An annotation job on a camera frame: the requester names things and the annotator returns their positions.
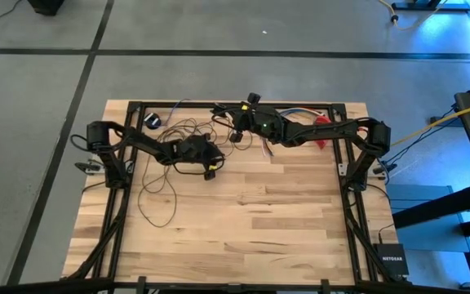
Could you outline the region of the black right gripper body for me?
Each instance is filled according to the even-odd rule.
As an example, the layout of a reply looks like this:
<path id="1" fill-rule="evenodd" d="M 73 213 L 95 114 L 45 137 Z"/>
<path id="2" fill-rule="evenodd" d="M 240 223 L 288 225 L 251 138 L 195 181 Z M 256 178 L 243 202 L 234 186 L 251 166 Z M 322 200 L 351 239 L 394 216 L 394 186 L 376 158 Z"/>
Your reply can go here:
<path id="1" fill-rule="evenodd" d="M 242 140 L 242 133 L 249 131 L 252 134 L 267 139 L 273 144 L 286 143 L 286 120 L 271 106 L 260 105 L 261 95 L 251 92 L 247 102 L 240 106 L 243 112 L 236 114 L 241 118 L 240 127 L 232 127 L 233 133 L 229 140 L 238 143 Z"/>

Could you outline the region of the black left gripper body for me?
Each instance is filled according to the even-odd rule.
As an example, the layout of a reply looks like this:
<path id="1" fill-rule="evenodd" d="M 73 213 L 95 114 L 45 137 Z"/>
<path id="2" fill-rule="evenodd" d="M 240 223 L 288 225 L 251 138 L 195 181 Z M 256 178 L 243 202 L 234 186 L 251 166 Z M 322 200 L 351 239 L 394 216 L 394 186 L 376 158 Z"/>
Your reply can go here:
<path id="1" fill-rule="evenodd" d="M 224 162 L 224 153 L 211 141 L 209 134 L 191 135 L 178 140 L 173 146 L 172 166 L 179 174 L 203 176 L 204 180 L 213 180 Z M 181 171 L 178 168 L 181 163 L 200 164 L 204 171 Z"/>

